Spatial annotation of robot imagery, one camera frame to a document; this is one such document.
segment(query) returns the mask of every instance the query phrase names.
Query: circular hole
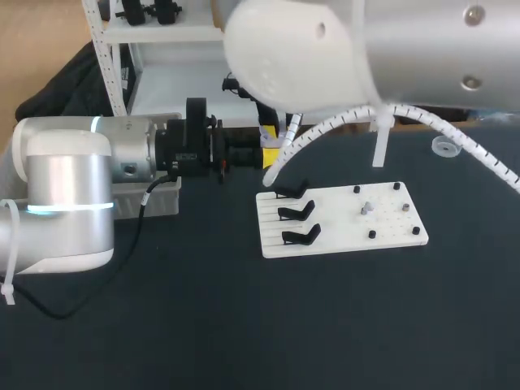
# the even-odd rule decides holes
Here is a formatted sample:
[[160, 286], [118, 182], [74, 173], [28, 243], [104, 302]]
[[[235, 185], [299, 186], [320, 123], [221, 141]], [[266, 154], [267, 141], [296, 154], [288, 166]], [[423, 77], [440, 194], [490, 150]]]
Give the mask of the circular hole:
[[136, 174], [137, 169], [133, 165], [126, 165], [123, 168], [123, 172], [125, 175], [133, 176]]
[[318, 27], [316, 28], [316, 37], [318, 39], [322, 39], [323, 37], [325, 37], [325, 31], [325, 23], [318, 24]]

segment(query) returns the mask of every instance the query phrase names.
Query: white plastic tray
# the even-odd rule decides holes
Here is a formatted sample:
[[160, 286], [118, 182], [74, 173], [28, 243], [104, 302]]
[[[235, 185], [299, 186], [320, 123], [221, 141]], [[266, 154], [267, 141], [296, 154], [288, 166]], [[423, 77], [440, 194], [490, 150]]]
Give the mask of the white plastic tray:
[[[354, 186], [308, 189], [302, 199], [279, 198], [275, 193], [257, 195], [258, 222], [264, 258], [285, 258], [310, 254], [333, 254], [356, 250], [397, 248], [425, 245], [426, 229], [415, 209], [406, 186], [400, 183], [360, 184], [360, 192]], [[279, 207], [302, 210], [308, 201], [314, 200], [315, 208], [305, 222], [280, 221]], [[374, 210], [361, 214], [365, 202]], [[402, 210], [405, 203], [409, 211]], [[282, 232], [307, 234], [319, 223], [321, 233], [312, 245], [285, 245]], [[414, 235], [412, 230], [419, 227]], [[376, 231], [374, 239], [369, 232]]]

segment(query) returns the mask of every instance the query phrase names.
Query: white cable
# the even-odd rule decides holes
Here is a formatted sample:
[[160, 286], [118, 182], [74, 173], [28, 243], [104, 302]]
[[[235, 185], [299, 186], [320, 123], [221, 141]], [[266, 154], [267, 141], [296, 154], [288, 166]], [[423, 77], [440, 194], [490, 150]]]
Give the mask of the white cable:
[[[387, 108], [397, 116], [404, 116], [413, 120], [417, 120], [422, 124], [426, 124], [443, 133], [453, 143], [461, 146], [466, 152], [471, 154], [483, 165], [493, 171], [498, 177], [505, 181], [515, 191], [520, 193], [520, 177], [508, 167], [506, 167], [501, 161], [495, 156], [487, 152], [481, 145], [473, 141], [466, 134], [461, 132], [458, 128], [454, 127], [449, 122], [439, 118], [437, 115], [422, 110], [413, 106], [406, 105], [395, 105], [388, 104]], [[372, 106], [360, 106], [347, 110], [341, 114], [338, 114], [330, 119], [323, 121], [311, 128], [308, 132], [299, 136], [290, 146], [282, 150], [276, 159], [275, 163], [269, 168], [269, 171], [263, 178], [263, 185], [270, 187], [276, 180], [276, 177], [285, 167], [285, 165], [296, 155], [300, 150], [305, 148], [308, 144], [317, 138], [320, 138], [323, 134], [330, 132], [332, 129], [337, 128], [343, 124], [353, 122], [358, 118], [372, 118], [375, 115], [374, 107]]]
[[9, 259], [7, 260], [7, 271], [6, 278], [0, 292], [6, 298], [8, 305], [15, 304], [15, 298], [13, 293], [15, 288], [13, 287], [13, 276], [15, 275], [16, 260], [18, 258], [18, 247], [20, 245], [20, 213], [15, 201], [12, 199], [2, 199], [0, 201], [0, 207], [9, 206], [11, 212], [11, 250], [9, 253]]
[[285, 135], [284, 142], [282, 143], [282, 148], [289, 146], [293, 143], [294, 137], [300, 128], [300, 122], [303, 114], [294, 114], [291, 118], [291, 123], [289, 124], [287, 134]]

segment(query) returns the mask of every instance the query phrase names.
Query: wooden floor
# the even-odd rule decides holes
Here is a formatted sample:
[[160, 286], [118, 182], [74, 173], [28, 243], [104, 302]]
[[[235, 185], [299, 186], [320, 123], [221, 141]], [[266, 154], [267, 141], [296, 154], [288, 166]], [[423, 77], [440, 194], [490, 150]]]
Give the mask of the wooden floor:
[[0, 0], [0, 148], [16, 107], [88, 41], [81, 0]]

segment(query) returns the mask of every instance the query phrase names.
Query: black cable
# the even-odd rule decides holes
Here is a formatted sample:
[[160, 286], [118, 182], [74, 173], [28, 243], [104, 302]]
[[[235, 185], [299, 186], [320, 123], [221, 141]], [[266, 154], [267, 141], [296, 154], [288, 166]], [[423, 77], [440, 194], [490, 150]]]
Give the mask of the black cable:
[[[226, 76], [226, 80], [229, 80], [229, 76], [232, 75], [233, 73], [230, 71], [227, 76]], [[235, 92], [235, 89], [229, 89], [228, 90], [229, 92], [233, 93], [234, 95], [238, 95], [238, 92]]]
[[[161, 176], [158, 179], [156, 179], [152, 184], [149, 185], [149, 187], [146, 189], [145, 196], [146, 198], [152, 193], [155, 187], [157, 187], [160, 184], [170, 182], [171, 177], [169, 175]], [[97, 286], [89, 295], [84, 297], [80, 303], [78, 303], [75, 307], [70, 309], [67, 313], [55, 313], [51, 309], [49, 309], [47, 306], [45, 306], [43, 303], [38, 301], [38, 299], [30, 293], [26, 288], [20, 286], [19, 284], [13, 283], [13, 287], [15, 291], [24, 297], [29, 303], [31, 303], [36, 309], [41, 311], [45, 316], [55, 319], [55, 320], [64, 320], [69, 319], [70, 317], [74, 316], [78, 311], [83, 309], [86, 305], [92, 301], [93, 298], [95, 298], [108, 284], [111, 283], [111, 281], [119, 274], [119, 272], [124, 268], [124, 266], [128, 263], [128, 260], [133, 255], [133, 251], [137, 247], [137, 242], [139, 241], [139, 235], [141, 234], [141, 229], [143, 225], [143, 218], [145, 216], [145, 208], [146, 208], [146, 202], [145, 204], [141, 203], [141, 208], [139, 209], [139, 217], [137, 219], [137, 229], [136, 234], [133, 237], [132, 243], [130, 244], [130, 250], [128, 251], [127, 255], [123, 258], [123, 260], [119, 263], [119, 265], [115, 268], [115, 270], [112, 272], [112, 274], [99, 286]], [[5, 278], [0, 275], [0, 282], [4, 283]]]

